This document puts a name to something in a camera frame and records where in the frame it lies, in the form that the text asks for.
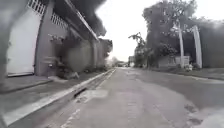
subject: asphalt road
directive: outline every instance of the asphalt road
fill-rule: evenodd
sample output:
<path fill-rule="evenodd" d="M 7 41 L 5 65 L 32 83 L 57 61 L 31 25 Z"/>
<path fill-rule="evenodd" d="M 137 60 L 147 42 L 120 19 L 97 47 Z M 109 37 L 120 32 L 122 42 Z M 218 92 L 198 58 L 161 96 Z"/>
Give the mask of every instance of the asphalt road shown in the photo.
<path fill-rule="evenodd" d="M 224 81 L 117 68 L 37 128 L 223 128 Z"/>

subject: pothole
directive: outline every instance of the pothole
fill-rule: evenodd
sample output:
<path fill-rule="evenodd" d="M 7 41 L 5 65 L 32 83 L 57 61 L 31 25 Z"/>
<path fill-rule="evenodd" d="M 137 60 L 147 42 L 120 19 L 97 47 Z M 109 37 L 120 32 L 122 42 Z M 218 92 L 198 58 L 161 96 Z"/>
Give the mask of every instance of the pothole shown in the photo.
<path fill-rule="evenodd" d="M 188 120 L 192 125 L 200 125 L 203 120 L 197 119 L 197 118 L 191 118 Z"/>
<path fill-rule="evenodd" d="M 81 95 L 79 95 L 77 99 L 77 103 L 85 103 L 91 99 L 103 99 L 108 95 L 108 91 L 106 90 L 86 90 Z"/>
<path fill-rule="evenodd" d="M 191 105 L 185 105 L 184 108 L 189 111 L 190 113 L 195 113 L 197 112 L 196 108 L 194 106 Z"/>
<path fill-rule="evenodd" d="M 74 95 L 74 99 L 76 99 L 77 97 L 79 97 L 84 91 L 86 91 L 87 89 L 86 88 L 83 88 L 82 90 L 80 90 L 78 93 L 76 93 L 75 95 Z"/>

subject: sky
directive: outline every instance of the sky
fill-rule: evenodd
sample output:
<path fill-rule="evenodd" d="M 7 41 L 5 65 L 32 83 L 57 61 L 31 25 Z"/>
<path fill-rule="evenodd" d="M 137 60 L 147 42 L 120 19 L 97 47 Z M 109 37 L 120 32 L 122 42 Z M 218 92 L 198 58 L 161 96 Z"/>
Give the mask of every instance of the sky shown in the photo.
<path fill-rule="evenodd" d="M 113 40 L 113 51 L 110 57 L 127 61 L 134 55 L 136 41 L 128 39 L 130 35 L 141 32 L 145 39 L 147 27 L 142 13 L 144 8 L 150 7 L 160 0 L 107 0 L 97 10 L 97 15 L 107 29 L 104 38 Z M 196 0 L 198 8 L 195 16 L 214 20 L 224 19 L 224 0 Z"/>

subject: vegetation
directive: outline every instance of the vegetation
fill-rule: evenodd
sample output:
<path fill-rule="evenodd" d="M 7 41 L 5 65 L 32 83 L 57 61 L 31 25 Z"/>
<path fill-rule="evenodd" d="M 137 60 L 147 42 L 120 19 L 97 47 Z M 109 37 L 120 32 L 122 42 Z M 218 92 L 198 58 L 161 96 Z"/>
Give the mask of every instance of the vegetation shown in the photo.
<path fill-rule="evenodd" d="M 101 19 L 97 16 L 95 11 L 106 1 L 106 0 L 71 0 L 80 13 L 84 16 L 87 23 L 93 29 L 97 36 L 104 36 L 106 29 L 103 26 Z"/>
<path fill-rule="evenodd" d="M 113 50 L 113 41 L 101 38 L 99 38 L 99 41 L 103 45 L 103 53 L 102 53 L 103 57 L 104 58 L 109 57 L 110 52 Z"/>
<path fill-rule="evenodd" d="M 141 37 L 141 33 L 137 33 L 129 36 L 133 40 L 136 40 L 137 47 L 135 48 L 135 67 L 142 67 L 145 60 L 147 60 L 149 49 L 146 47 L 146 42 Z"/>
<path fill-rule="evenodd" d="M 143 17 L 148 29 L 146 44 L 151 49 L 151 65 L 156 64 L 162 56 L 179 52 L 178 26 L 184 36 L 190 32 L 196 7 L 195 0 L 164 0 L 144 10 Z"/>

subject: gate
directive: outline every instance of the gate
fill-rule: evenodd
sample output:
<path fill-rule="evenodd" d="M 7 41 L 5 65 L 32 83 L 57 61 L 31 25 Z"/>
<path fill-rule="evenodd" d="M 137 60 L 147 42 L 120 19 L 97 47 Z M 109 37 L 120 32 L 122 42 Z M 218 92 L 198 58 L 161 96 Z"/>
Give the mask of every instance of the gate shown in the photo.
<path fill-rule="evenodd" d="M 30 0 L 26 12 L 13 25 L 7 55 L 8 76 L 34 73 L 36 41 L 44 10 L 41 2 Z"/>

